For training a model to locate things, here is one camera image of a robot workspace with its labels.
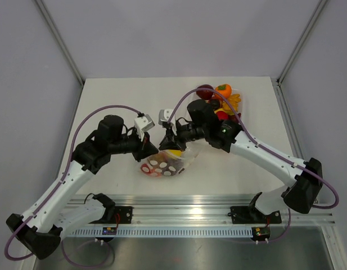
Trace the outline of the clear zip top bag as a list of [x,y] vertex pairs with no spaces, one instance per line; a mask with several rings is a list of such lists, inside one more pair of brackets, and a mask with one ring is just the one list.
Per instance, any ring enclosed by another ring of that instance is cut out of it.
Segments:
[[140,162],[138,171],[149,177],[175,177],[183,173],[198,157],[203,145],[187,144],[184,151],[162,150]]

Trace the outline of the small circuit board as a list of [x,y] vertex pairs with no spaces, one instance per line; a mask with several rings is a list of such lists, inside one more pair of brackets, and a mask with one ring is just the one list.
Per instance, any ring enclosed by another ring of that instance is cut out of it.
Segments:
[[102,229],[103,235],[116,235],[117,234],[117,228],[116,227],[104,227]]
[[253,238],[255,239],[269,239],[271,236],[271,229],[266,227],[253,227]]

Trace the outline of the aluminium mounting rail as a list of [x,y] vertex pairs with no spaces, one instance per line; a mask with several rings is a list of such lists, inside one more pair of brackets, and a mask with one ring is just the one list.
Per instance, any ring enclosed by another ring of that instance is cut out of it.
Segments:
[[[108,195],[118,206],[133,207],[133,226],[220,227],[232,226],[230,207],[247,205],[252,195]],[[74,195],[63,213],[80,206],[85,195]],[[311,209],[309,214],[291,210],[293,226],[334,226],[331,210]]]

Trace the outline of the left small circuit board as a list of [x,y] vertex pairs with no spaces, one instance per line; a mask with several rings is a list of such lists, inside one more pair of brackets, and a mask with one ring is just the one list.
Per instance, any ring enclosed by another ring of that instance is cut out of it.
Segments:
[[102,229],[103,235],[116,235],[117,234],[117,228],[116,227],[104,227]]

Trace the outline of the dark red apple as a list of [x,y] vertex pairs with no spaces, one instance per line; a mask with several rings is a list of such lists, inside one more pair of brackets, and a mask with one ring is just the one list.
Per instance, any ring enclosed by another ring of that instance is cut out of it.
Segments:
[[209,84],[203,84],[198,86],[198,91],[196,91],[197,96],[200,99],[203,99],[205,101],[210,100],[213,96],[213,92],[208,91],[208,89],[214,89],[211,85]]

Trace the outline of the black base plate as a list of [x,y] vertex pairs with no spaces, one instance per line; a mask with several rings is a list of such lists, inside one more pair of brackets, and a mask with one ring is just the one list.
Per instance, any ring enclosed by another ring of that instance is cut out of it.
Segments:
[[233,224],[281,224],[282,218],[279,211],[270,215],[262,214],[260,211],[249,206],[232,206],[227,216]]
[[132,206],[116,206],[113,215],[109,218],[107,214],[99,220],[94,220],[90,224],[131,224],[133,216]]

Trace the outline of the right small circuit board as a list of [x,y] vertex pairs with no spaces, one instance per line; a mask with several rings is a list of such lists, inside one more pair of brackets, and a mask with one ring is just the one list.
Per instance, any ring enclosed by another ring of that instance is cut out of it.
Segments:
[[253,238],[255,239],[269,239],[271,236],[271,229],[266,227],[253,227]]

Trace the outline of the purple grape bunch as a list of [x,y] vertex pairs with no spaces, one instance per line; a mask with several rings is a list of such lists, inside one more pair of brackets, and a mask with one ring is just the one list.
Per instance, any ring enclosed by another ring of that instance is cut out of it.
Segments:
[[184,169],[184,162],[179,159],[170,159],[167,161],[167,166],[162,168],[164,176],[175,176]]

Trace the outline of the yellow lemon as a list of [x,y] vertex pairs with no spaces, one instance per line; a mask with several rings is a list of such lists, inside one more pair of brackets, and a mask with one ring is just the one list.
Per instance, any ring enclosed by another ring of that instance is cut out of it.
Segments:
[[182,155],[182,151],[179,150],[168,150],[168,153],[176,157],[181,157]]

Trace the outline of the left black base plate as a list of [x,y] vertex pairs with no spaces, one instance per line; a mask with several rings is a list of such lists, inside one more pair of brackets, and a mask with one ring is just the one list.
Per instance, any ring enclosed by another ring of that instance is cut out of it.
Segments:
[[116,206],[113,215],[109,218],[107,214],[99,220],[94,220],[90,224],[131,224],[133,216],[132,206]]

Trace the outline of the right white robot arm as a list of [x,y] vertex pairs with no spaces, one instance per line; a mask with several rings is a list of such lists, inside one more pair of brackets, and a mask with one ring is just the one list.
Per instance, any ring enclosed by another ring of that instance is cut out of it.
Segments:
[[270,192],[259,192],[248,206],[231,215],[243,223],[266,223],[270,215],[282,209],[308,214],[323,184],[322,164],[290,157],[250,138],[243,126],[230,119],[222,120],[204,100],[194,100],[187,106],[190,121],[181,125],[172,109],[159,112],[159,125],[165,128],[160,150],[186,149],[188,142],[204,139],[215,149],[243,157],[277,177],[283,186]]

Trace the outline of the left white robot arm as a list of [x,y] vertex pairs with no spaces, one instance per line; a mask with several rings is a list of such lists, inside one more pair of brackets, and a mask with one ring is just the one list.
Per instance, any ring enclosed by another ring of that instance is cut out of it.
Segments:
[[66,214],[63,208],[76,192],[108,164],[112,155],[132,154],[141,161],[156,154],[148,131],[154,122],[140,113],[134,120],[130,135],[123,134],[124,120],[117,115],[106,115],[82,143],[70,150],[63,175],[22,214],[11,214],[6,224],[12,238],[21,242],[38,259],[50,256],[62,240],[88,223],[116,221],[115,202],[107,195],[94,195],[93,202],[83,204]]

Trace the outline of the white plastic food tray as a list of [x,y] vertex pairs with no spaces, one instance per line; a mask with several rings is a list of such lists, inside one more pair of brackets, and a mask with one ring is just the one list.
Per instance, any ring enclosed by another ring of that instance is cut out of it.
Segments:
[[[229,84],[221,84],[215,88],[209,84],[203,84],[198,86],[198,88],[203,88],[204,90],[196,91],[196,96],[209,104],[220,120],[231,120],[239,123],[238,118],[241,117],[242,97],[238,90],[233,89]],[[227,102],[220,95],[205,90],[205,88],[214,89],[222,94],[227,99]]]

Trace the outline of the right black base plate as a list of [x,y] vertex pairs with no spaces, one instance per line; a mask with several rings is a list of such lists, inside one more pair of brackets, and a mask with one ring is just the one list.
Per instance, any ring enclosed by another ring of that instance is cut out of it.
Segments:
[[227,216],[233,224],[281,224],[282,218],[279,211],[270,215],[262,214],[260,211],[249,206],[232,206]]

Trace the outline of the aluminium frame post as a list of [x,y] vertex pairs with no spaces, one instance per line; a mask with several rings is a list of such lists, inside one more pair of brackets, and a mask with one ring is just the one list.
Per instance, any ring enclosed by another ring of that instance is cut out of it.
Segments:
[[288,76],[290,70],[292,69],[294,63],[300,56],[301,51],[303,50],[305,44],[307,43],[308,39],[310,38],[311,34],[313,33],[314,28],[318,24],[318,21],[322,14],[324,13],[327,5],[330,3],[329,0],[319,0],[317,5],[315,6],[312,14],[309,17],[308,22],[306,23],[303,31],[301,32],[298,41],[294,45],[294,48],[292,52],[290,53],[288,60],[286,61],[285,65],[283,66],[282,71],[280,72],[279,76],[277,77],[277,85],[281,87],[283,85],[283,82],[285,81],[286,77]]
[[76,65],[64,39],[62,38],[60,31],[45,3],[43,0],[33,0],[36,5],[39,13],[42,15],[43,20],[45,21],[48,30],[51,32],[53,39],[55,40],[59,50],[61,51],[65,61],[67,62],[70,70],[74,74],[76,80],[78,81],[81,87],[84,87],[85,78],[82,76],[78,66]]

